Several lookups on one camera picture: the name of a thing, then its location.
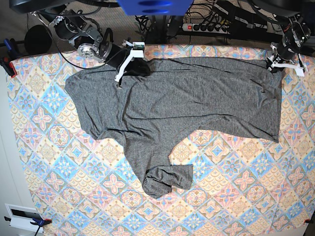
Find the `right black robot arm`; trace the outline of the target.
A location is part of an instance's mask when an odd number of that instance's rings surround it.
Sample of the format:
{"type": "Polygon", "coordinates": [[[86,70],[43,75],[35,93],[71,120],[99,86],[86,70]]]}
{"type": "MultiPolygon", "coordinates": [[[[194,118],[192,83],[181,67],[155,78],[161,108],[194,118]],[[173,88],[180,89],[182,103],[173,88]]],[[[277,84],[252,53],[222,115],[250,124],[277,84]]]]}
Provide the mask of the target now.
{"type": "Polygon", "coordinates": [[[119,47],[114,44],[111,28],[101,33],[99,24],[82,10],[75,12],[64,4],[31,14],[46,27],[52,26],[57,37],[72,45],[79,56],[115,68],[118,72],[116,82],[121,83],[124,75],[150,75],[150,67],[144,60],[144,42],[124,41],[119,47]]]}

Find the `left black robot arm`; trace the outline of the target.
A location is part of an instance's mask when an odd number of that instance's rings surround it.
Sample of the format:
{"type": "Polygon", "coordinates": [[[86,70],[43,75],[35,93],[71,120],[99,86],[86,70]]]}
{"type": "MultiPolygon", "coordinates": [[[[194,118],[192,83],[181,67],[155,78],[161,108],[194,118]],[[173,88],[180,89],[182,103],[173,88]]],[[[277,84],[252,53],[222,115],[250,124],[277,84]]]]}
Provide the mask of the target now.
{"type": "Polygon", "coordinates": [[[301,60],[301,49],[311,38],[311,30],[301,14],[289,17],[274,14],[273,17],[267,17],[267,21],[272,25],[280,26],[282,39],[279,43],[271,43],[272,53],[266,59],[266,68],[271,73],[290,68],[295,71],[297,76],[304,77],[308,69],[307,65],[301,60]]]}

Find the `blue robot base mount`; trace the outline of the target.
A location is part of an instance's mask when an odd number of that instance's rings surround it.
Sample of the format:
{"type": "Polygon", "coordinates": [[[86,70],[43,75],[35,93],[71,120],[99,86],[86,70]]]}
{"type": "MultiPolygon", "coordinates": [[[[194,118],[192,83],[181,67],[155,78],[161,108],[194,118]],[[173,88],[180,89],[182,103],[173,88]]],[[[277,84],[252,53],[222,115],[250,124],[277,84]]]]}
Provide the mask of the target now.
{"type": "Polygon", "coordinates": [[[126,15],[184,16],[193,0],[118,0],[126,15]]]}

